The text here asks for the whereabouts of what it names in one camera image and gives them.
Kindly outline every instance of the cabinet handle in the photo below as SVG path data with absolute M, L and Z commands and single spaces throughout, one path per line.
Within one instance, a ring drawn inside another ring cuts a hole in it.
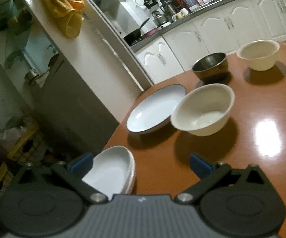
M 283 8 L 282 8 L 282 6 L 281 6 L 280 2 L 277 2 L 277 6 L 279 7 L 279 9 L 280 9 L 281 13 L 282 13 L 282 14 L 284 14 L 284 12 L 283 12 Z
M 194 31 L 196 37 L 198 38 L 198 41 L 201 42 L 201 37 L 199 36 L 198 32 L 197 31 Z
M 281 1 L 281 5 L 283 7 L 284 12 L 286 13 L 286 5 L 285 5 L 284 1 Z
M 228 22 L 227 22 L 227 18 L 224 18 L 224 22 L 225 22 L 225 24 L 227 25 L 227 27 L 228 27 L 229 29 L 231 29 L 230 26 L 229 26 L 229 24 L 228 24 Z
M 161 54 L 158 54 L 157 57 L 160 59 L 161 63 L 165 66 L 166 65 L 166 59 L 164 58 L 164 56 L 162 56 Z
M 234 24 L 232 22 L 232 19 L 230 17 L 228 17 L 228 19 L 229 19 L 229 22 L 231 23 L 231 26 L 234 28 Z

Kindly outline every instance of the hanging towel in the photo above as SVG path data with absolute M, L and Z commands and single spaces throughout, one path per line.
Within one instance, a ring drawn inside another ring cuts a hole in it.
M 44 0 L 56 24 L 68 38 L 76 38 L 80 34 L 82 10 L 85 6 L 82 0 Z

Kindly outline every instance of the wooden table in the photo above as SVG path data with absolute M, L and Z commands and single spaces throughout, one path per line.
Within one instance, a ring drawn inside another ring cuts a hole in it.
M 265 72 L 251 71 L 245 62 L 228 56 L 231 76 L 225 81 L 235 92 L 231 119 L 218 133 L 196 137 L 176 130 L 171 124 L 145 135 L 130 134 L 126 120 L 118 126 L 106 148 L 122 145 L 131 150 L 136 162 L 134 193 L 175 196 L 198 182 L 189 169 L 192 152 L 212 162 L 225 161 L 233 168 L 258 164 L 286 205 L 286 45 L 281 43 L 279 61 Z M 202 82 L 192 71 L 152 86 L 133 108 L 157 89 L 180 83 L 187 92 Z M 286 220 L 280 231 L 286 238 Z

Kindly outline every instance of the black wok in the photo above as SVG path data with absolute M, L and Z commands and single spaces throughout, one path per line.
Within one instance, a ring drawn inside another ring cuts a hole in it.
M 136 40 L 138 40 L 138 39 L 141 38 L 141 28 L 142 28 L 149 20 L 150 20 L 150 18 L 144 20 L 144 22 L 142 23 L 142 25 L 141 25 L 138 29 L 132 31 L 130 34 L 127 34 L 127 35 L 124 37 L 124 40 L 125 40 L 125 42 L 127 42 L 128 45 L 133 44 L 134 41 L 136 41 Z

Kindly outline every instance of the pan handle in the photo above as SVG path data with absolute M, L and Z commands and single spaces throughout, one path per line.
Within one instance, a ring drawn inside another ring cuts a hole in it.
M 143 26 L 150 20 L 150 18 L 146 19 L 143 21 L 142 25 L 140 26 L 140 28 L 143 28 Z

